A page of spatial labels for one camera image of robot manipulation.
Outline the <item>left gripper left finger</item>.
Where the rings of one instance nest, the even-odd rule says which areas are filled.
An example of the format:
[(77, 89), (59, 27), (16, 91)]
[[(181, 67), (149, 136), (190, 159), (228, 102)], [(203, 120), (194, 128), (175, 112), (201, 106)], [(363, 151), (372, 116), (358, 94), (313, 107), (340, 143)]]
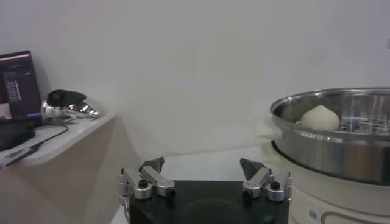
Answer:
[(148, 200), (155, 192), (158, 196), (172, 200), (176, 196), (176, 185), (173, 180), (161, 175), (164, 162), (164, 158), (159, 157), (144, 162), (138, 169), (122, 168), (118, 174), (119, 196)]

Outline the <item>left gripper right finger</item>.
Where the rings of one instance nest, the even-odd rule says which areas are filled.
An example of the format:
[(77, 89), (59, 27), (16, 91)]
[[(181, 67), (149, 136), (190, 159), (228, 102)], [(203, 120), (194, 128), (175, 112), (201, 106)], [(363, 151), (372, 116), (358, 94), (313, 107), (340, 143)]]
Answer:
[(245, 202), (265, 196), (272, 202), (291, 201), (293, 178), (285, 169), (272, 170), (261, 162), (241, 158), (239, 161), (246, 177), (242, 183)]

